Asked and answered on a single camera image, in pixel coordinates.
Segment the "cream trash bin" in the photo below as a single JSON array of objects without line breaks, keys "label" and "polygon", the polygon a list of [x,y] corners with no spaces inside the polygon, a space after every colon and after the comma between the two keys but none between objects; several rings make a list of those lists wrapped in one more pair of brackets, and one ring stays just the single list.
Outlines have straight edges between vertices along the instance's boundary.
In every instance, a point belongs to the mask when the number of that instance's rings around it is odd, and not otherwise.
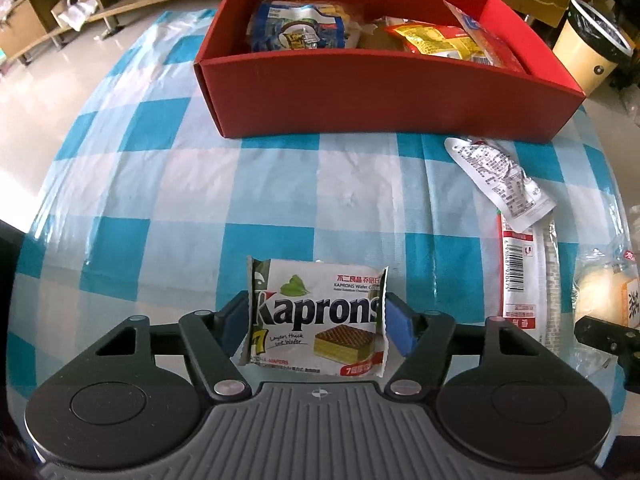
[{"label": "cream trash bin", "polygon": [[570,0],[566,21],[552,52],[586,96],[634,55],[634,49],[618,27],[582,0]]}]

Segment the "red cardboard box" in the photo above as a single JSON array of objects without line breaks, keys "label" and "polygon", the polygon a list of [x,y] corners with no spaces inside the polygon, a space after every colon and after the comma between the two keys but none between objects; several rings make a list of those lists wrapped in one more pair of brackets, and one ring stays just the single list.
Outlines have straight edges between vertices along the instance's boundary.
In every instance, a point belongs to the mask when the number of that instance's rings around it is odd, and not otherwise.
[{"label": "red cardboard box", "polygon": [[285,133],[430,132],[544,143],[584,92],[502,0],[309,0],[352,6],[367,20],[451,24],[453,8],[500,38],[520,70],[409,52],[255,52],[246,30],[264,0],[222,0],[194,61],[210,114],[226,138]]}]

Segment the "Kaprons wafer packet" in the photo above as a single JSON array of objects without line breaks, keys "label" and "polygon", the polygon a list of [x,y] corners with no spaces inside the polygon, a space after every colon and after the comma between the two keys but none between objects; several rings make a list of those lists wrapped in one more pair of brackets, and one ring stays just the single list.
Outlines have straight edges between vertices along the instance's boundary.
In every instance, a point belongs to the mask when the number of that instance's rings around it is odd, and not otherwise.
[{"label": "Kaprons wafer packet", "polygon": [[249,258],[242,364],[341,378],[387,362],[385,268]]}]

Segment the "waffle snack packet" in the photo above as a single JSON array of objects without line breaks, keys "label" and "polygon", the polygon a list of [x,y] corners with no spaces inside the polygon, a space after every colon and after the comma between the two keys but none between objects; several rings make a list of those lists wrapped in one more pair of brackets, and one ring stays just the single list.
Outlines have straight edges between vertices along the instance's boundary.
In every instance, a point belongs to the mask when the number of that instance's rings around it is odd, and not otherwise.
[{"label": "waffle snack packet", "polygon": [[348,48],[395,52],[406,50],[402,39],[388,30],[389,27],[406,24],[404,18],[380,16],[369,20],[364,14],[363,6],[335,1],[322,2],[320,11],[343,20]]}]

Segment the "blue coconut snack packet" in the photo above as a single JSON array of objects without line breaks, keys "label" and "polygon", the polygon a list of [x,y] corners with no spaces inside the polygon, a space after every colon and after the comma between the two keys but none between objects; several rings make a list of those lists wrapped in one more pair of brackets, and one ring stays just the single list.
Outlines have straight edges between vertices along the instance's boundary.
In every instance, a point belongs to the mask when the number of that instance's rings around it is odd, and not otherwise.
[{"label": "blue coconut snack packet", "polygon": [[264,0],[246,36],[253,52],[356,48],[362,27],[355,11],[333,1]]}]

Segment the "white red barcode packet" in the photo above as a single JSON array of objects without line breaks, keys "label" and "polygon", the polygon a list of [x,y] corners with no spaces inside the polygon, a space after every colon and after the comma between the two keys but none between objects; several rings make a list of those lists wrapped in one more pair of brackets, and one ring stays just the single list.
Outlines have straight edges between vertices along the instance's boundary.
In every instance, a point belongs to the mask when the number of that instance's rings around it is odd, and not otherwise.
[{"label": "white red barcode packet", "polygon": [[516,232],[498,217],[500,315],[555,354],[562,347],[562,292],[555,224],[544,217]]}]

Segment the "red blue shrimp snack packet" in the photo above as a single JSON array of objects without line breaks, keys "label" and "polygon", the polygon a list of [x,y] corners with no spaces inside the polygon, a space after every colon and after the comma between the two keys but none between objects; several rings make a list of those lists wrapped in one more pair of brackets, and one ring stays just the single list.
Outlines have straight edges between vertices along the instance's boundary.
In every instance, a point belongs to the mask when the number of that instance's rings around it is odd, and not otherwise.
[{"label": "red blue shrimp snack packet", "polygon": [[442,3],[456,18],[465,33],[482,50],[491,66],[512,70],[519,74],[526,73],[521,62],[504,41],[449,1],[444,0]]}]

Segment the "white sachet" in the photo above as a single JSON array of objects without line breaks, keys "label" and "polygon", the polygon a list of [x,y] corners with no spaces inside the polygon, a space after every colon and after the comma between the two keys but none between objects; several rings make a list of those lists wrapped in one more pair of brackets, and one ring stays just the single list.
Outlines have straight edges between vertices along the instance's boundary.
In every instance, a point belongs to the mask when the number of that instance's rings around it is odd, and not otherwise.
[{"label": "white sachet", "polygon": [[555,208],[555,200],[495,145],[483,140],[447,138],[445,148],[515,232],[525,232]]}]

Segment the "blue white checkered cloth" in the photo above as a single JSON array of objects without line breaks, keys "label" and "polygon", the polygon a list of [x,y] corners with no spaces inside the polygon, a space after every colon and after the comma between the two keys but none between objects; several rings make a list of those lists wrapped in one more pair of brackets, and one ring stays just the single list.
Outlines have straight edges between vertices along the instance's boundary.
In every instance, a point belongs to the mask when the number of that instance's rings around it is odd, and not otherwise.
[{"label": "blue white checkered cloth", "polygon": [[171,323],[246,286],[246,260],[386,268],[411,307],[499,307],[494,205],[428,133],[227,140],[193,59],[213,14],[162,14],[75,119],[38,197],[9,315],[8,400],[129,315]]}]

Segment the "red yellow snack packet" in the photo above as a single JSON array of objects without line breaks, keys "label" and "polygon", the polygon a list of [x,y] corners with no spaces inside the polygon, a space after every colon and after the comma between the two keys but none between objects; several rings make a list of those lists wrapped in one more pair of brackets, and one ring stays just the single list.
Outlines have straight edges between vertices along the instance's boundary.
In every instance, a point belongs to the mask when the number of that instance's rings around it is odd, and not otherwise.
[{"label": "red yellow snack packet", "polygon": [[491,65],[485,51],[457,26],[408,21],[387,25],[385,30],[399,38],[406,51],[414,54]]}]

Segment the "clear bun packet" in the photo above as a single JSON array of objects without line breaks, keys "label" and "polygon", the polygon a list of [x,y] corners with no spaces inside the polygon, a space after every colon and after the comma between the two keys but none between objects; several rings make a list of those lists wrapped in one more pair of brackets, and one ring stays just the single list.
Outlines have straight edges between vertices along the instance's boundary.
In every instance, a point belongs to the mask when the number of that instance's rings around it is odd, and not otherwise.
[{"label": "clear bun packet", "polygon": [[639,327],[639,271],[630,250],[595,249],[578,258],[572,292],[574,320],[591,316],[628,328]]}]

